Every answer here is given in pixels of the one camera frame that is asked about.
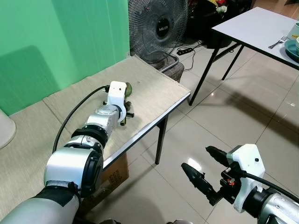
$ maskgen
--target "teal plate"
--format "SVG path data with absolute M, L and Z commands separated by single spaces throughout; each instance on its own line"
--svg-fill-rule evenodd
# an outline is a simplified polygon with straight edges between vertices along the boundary
M 299 63 L 299 55 L 297 54 L 295 40 L 285 42 L 285 52 L 291 59 Z

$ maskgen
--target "table leg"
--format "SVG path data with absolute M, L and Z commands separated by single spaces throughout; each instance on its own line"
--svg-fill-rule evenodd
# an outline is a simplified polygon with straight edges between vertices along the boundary
M 193 96 L 192 96 L 192 98 L 191 98 L 191 100 L 189 102 L 190 106 L 192 106 L 193 101 L 195 100 L 196 95 L 197 95 L 197 93 L 198 93 L 201 85 L 203 84 L 203 82 L 204 82 L 204 80 L 206 78 L 206 75 L 207 75 L 207 73 L 210 70 L 210 67 L 211 67 L 212 63 L 213 63 L 215 57 L 217 56 L 217 53 L 218 53 L 218 51 L 220 49 L 220 45 L 221 45 L 221 41 L 218 41 L 217 46 L 216 46 L 216 48 L 215 48 L 215 50 L 214 50 L 214 52 L 213 52 L 213 54 L 212 54 L 212 56 L 210 58 L 210 61 L 208 62 L 207 66 L 206 66 L 206 69 L 205 69 L 204 73 L 202 74 L 201 79 L 200 79 L 200 81 L 199 81 L 199 83 L 198 83 L 198 85 L 197 85 L 197 87 L 196 87 L 196 89 L 195 89 L 195 91 L 193 93 Z
M 160 128 L 159 138 L 158 138 L 158 146 L 157 146 L 157 153 L 156 153 L 156 160 L 155 160 L 155 164 L 157 164 L 157 165 L 160 162 L 160 157 L 161 157 L 162 146 L 163 146 L 163 141 L 164 141 L 164 136 L 165 136 L 165 131 L 166 131 L 167 120 L 168 120 L 168 115 L 163 120 L 161 120 L 159 124 L 157 124 L 157 127 Z
M 226 78 L 226 76 L 228 75 L 230 69 L 233 67 L 234 63 L 236 62 L 238 56 L 241 54 L 241 51 L 243 50 L 244 45 L 241 45 L 240 49 L 238 50 L 237 54 L 235 55 L 232 63 L 229 65 L 229 68 L 226 70 L 224 76 L 222 77 L 222 80 L 224 80 Z

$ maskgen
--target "green wall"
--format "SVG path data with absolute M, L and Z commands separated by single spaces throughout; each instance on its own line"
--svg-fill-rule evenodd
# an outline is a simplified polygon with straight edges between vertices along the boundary
M 0 108 L 13 114 L 127 52 L 128 0 L 1 0 Z

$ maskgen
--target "electric fan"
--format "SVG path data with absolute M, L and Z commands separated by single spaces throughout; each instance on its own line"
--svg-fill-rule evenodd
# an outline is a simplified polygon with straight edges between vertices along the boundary
M 188 21 L 188 1 L 130 0 L 128 13 L 131 55 L 153 64 L 179 45 Z M 176 56 L 170 56 L 178 63 Z

